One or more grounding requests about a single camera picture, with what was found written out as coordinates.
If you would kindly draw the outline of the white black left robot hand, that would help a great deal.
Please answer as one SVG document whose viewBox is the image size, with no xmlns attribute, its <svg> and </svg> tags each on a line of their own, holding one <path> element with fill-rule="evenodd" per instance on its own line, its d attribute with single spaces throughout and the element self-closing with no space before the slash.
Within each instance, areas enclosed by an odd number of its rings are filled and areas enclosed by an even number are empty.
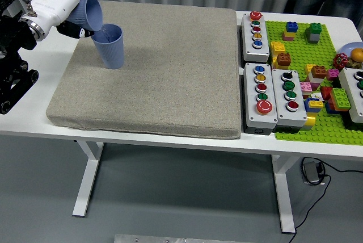
<svg viewBox="0 0 363 243">
<path fill-rule="evenodd" d="M 52 27 L 64 22 L 80 0 L 31 0 L 22 16 L 36 41 L 44 40 Z"/>
</svg>

